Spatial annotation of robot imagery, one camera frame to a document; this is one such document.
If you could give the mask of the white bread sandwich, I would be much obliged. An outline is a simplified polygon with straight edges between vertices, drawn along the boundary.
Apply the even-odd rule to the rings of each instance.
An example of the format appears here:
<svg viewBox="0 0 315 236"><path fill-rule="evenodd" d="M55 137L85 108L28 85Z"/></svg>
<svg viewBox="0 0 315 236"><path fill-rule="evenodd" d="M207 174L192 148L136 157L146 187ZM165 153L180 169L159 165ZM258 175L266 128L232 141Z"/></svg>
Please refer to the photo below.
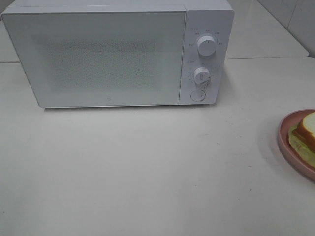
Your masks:
<svg viewBox="0 0 315 236"><path fill-rule="evenodd" d="M315 165L315 113L303 117L300 122L292 126L288 133L288 140L295 152L310 165Z"/></svg>

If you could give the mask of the white microwave oven body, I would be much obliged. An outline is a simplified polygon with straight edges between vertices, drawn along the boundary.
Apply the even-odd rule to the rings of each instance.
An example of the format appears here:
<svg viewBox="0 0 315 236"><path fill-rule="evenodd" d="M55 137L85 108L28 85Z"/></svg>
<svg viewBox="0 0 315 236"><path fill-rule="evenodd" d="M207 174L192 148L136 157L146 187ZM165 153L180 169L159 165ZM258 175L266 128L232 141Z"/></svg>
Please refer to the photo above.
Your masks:
<svg viewBox="0 0 315 236"><path fill-rule="evenodd" d="M16 0L4 10L1 18L3 20L6 14L124 12L185 13L180 95L178 104L172 105L214 104L234 18L234 10L225 0ZM197 40L206 34L217 39L217 49L208 57L200 55L197 50ZM193 72L199 67L210 70L211 81L197 86L193 80ZM195 90L205 91L203 101L195 102L190 98Z"/></svg>

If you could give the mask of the white microwave door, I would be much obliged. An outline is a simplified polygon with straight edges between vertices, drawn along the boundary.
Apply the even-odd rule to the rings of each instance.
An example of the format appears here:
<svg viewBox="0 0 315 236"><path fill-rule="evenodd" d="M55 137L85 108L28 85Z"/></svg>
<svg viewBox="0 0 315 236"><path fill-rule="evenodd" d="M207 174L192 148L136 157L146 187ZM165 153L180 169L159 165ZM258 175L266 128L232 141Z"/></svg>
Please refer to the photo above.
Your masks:
<svg viewBox="0 0 315 236"><path fill-rule="evenodd" d="M42 108L178 104L184 12L6 14Z"/></svg>

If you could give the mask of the pink round plate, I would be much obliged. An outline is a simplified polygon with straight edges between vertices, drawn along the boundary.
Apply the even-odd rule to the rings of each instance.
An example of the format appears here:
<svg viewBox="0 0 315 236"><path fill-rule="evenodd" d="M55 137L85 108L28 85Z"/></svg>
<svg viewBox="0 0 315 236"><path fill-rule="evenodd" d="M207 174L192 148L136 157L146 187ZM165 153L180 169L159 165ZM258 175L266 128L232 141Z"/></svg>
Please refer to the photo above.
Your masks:
<svg viewBox="0 0 315 236"><path fill-rule="evenodd" d="M278 146L285 160L297 172L312 182L315 181L315 169L311 165L307 164L290 145L289 129L293 125L297 124L303 117L314 111L314 109L305 109L288 114L281 120L277 131Z"/></svg>

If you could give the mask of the upper white power knob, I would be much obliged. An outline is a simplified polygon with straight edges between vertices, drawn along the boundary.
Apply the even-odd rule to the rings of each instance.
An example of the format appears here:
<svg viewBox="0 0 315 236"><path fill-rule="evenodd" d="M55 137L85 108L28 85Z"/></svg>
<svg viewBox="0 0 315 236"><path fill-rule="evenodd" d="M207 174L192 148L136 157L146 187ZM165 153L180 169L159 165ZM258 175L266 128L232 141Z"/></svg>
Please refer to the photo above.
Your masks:
<svg viewBox="0 0 315 236"><path fill-rule="evenodd" d="M202 35L197 40L197 50L204 57L211 56L217 49L217 39L211 35Z"/></svg>

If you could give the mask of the lower white timer knob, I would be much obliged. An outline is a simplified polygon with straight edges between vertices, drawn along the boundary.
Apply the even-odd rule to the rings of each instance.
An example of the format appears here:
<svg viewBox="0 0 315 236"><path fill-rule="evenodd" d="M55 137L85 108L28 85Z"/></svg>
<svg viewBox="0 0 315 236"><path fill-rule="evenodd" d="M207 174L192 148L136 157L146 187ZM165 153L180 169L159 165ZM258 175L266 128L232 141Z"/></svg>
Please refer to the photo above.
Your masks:
<svg viewBox="0 0 315 236"><path fill-rule="evenodd" d="M210 70L206 67L199 67L193 72L193 80L197 86L206 84L211 81Z"/></svg>

